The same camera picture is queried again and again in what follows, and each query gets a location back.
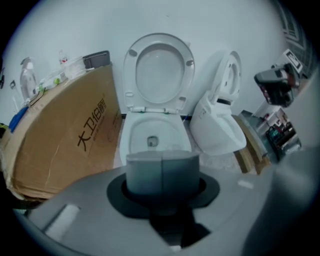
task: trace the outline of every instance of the toilet bowl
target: toilet bowl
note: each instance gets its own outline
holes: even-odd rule
[[[191,151],[179,115],[195,72],[193,55],[179,38],[146,35],[128,50],[123,64],[124,101],[128,107],[120,138],[120,159],[143,151]]]
[[[202,151],[211,156],[227,154],[247,145],[244,132],[232,117],[231,106],[238,98],[241,62],[235,52],[222,58],[211,90],[196,105],[190,131]]]

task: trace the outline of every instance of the white label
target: white label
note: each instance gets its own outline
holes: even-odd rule
[[[303,66],[302,66],[301,62],[298,60],[298,58],[294,55],[294,53],[292,51],[290,51],[289,49],[287,49],[284,52],[284,55],[291,62],[291,64],[294,66],[295,70],[298,73],[300,73],[300,71],[302,70]]]

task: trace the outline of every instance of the cardboard box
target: cardboard box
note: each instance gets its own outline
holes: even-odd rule
[[[266,152],[262,152],[260,146],[258,145],[255,137],[253,136],[253,133],[250,132],[249,128],[244,124],[244,122],[241,120],[239,116],[233,115],[233,118],[240,126],[241,130],[243,131],[245,138],[246,138],[246,144],[248,147],[248,150],[250,151],[253,160],[255,163],[260,163],[263,159],[263,156],[266,155]]]
[[[112,169],[122,117],[112,67],[46,92],[0,142],[7,187],[49,199],[72,182]]]
[[[255,162],[247,147],[234,152],[235,158],[239,163],[241,171],[245,174],[255,168]]]

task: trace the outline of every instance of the gray plastic part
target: gray plastic part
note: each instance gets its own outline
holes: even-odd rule
[[[319,155],[320,148],[294,152],[259,176],[201,166],[200,171],[220,186],[210,205],[193,211],[195,222],[210,234],[178,254],[256,256],[267,252],[312,205],[320,184]],[[53,255],[67,255],[67,249],[69,255],[74,255],[72,250],[88,255],[176,255],[148,220],[125,217],[108,201],[108,185],[126,172],[123,166],[77,180],[30,213],[28,218],[38,229],[24,216],[19,220]],[[58,244],[43,232],[69,204],[80,211]],[[297,237],[306,235],[310,236],[298,233]]]
[[[99,68],[110,64],[110,53],[108,50],[95,52],[83,57],[86,69]]]
[[[127,155],[126,162],[126,186],[135,199],[179,203],[199,190],[198,153],[146,151]]]

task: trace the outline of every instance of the white wall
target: white wall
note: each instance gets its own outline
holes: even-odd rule
[[[267,0],[43,0],[20,24],[4,54],[5,89],[0,90],[0,122],[14,114],[13,90],[19,85],[20,62],[37,61],[38,77],[59,67],[58,52],[71,58],[109,50],[121,111],[123,60],[138,38],[155,32],[173,34],[186,42],[195,60],[195,77],[183,114],[192,114],[207,89],[201,77],[208,58],[231,49],[242,62],[242,87],[234,114],[255,112],[263,96],[254,74],[270,68],[286,49],[280,18]]]

